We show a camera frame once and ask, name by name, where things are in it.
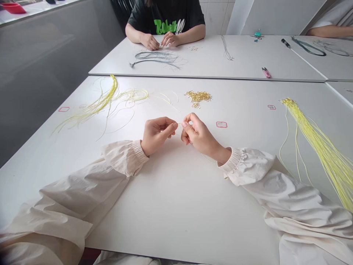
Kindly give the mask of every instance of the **wrist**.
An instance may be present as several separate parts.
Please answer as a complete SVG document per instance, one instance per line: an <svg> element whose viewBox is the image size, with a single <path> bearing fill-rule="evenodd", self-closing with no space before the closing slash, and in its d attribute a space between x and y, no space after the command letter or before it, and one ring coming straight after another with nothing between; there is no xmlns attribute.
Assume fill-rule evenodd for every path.
<svg viewBox="0 0 353 265"><path fill-rule="evenodd" d="M142 140L141 140L141 148L142 148L142 151L145 153L145 156L149 157L151 155Z"/></svg>
<svg viewBox="0 0 353 265"><path fill-rule="evenodd" d="M141 42L141 39L142 39L142 37L144 36L144 34L145 34L145 33L139 31L139 34L138 34L139 43L142 43L142 42Z"/></svg>
<svg viewBox="0 0 353 265"><path fill-rule="evenodd" d="M184 34L184 33L179 33L178 35L175 35L175 37L176 37L176 39L177 39L177 44L178 44L178 46L184 44L184 43L183 43L183 34Z"/></svg>
<svg viewBox="0 0 353 265"><path fill-rule="evenodd" d="M213 153L212 158L224 165L225 163L227 163L231 155L232 151L220 145L216 152Z"/></svg>

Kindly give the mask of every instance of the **gray thread bundle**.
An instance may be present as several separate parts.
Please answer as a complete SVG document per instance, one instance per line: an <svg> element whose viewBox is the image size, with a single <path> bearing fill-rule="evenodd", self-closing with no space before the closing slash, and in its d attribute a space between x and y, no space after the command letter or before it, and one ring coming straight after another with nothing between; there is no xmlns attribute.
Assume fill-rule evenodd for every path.
<svg viewBox="0 0 353 265"><path fill-rule="evenodd" d="M302 40L298 40L297 36L292 36L292 41L294 41L296 44L298 44L300 47L302 47L306 52L312 54L312 55L317 55L317 56L326 56L326 53L323 51L323 50L320 50L316 47L314 47L313 45L305 42L305 41L302 41ZM309 50L307 47L311 48L311 49L314 49L314 50L317 50L318 52L322 53L322 54L319 54L319 53L314 53L313 51Z"/></svg>
<svg viewBox="0 0 353 265"><path fill-rule="evenodd" d="M221 35L221 38L222 38L223 46L224 46L224 54L223 54L223 56L226 57L229 61L233 61L234 58L228 52L227 43L225 42L224 36Z"/></svg>
<svg viewBox="0 0 353 265"><path fill-rule="evenodd" d="M326 51L334 53L336 55L346 56L346 57L353 57L353 54L346 52L335 46L333 43L324 42L322 40L315 40L313 43L321 48L324 48Z"/></svg>
<svg viewBox="0 0 353 265"><path fill-rule="evenodd" d="M157 63L168 64L176 69L180 69L179 66L175 65L175 61L179 58L178 55L173 54L172 52L139 52L135 55L135 58L140 61L134 63L129 63L131 68L138 63L153 61Z"/></svg>

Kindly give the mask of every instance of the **black pen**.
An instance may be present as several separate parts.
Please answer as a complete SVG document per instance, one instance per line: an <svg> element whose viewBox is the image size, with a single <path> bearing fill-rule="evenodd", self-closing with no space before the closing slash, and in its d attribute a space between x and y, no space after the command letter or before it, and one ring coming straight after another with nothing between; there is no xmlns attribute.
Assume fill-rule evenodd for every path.
<svg viewBox="0 0 353 265"><path fill-rule="evenodd" d="M290 48L290 45L289 45L289 43L288 42L286 42L286 40L285 39L281 39L281 42L283 42L288 48Z"/></svg>

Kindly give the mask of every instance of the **pink thread snips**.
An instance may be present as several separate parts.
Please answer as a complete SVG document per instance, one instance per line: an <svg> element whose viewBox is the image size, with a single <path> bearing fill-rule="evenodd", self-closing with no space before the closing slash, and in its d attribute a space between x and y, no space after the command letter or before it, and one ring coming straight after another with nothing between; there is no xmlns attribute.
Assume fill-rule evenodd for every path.
<svg viewBox="0 0 353 265"><path fill-rule="evenodd" d="M271 78L272 76L271 76L271 74L269 73L269 71L266 69L266 67L262 67L262 71L264 72L264 74L265 74L265 76L267 77L267 78Z"/></svg>

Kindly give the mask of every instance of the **hand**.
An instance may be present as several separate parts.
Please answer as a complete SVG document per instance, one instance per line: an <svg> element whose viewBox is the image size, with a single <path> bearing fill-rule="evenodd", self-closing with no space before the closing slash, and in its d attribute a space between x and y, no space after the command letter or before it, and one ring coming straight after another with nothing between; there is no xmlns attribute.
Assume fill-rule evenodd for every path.
<svg viewBox="0 0 353 265"><path fill-rule="evenodd" d="M162 46L176 47L181 44L180 38L178 35L174 35L172 32L168 32L164 35L163 40L161 42Z"/></svg>
<svg viewBox="0 0 353 265"><path fill-rule="evenodd" d="M146 121L141 147L146 156L156 152L166 141L175 135L178 124L167 117Z"/></svg>
<svg viewBox="0 0 353 265"><path fill-rule="evenodd" d="M195 113L188 114L183 122L181 140L186 144L192 144L197 151L207 155L221 164L225 164L232 152L221 146L208 130L207 126Z"/></svg>
<svg viewBox="0 0 353 265"><path fill-rule="evenodd" d="M158 50L159 43L151 34L142 33L139 38L140 42L149 50Z"/></svg>

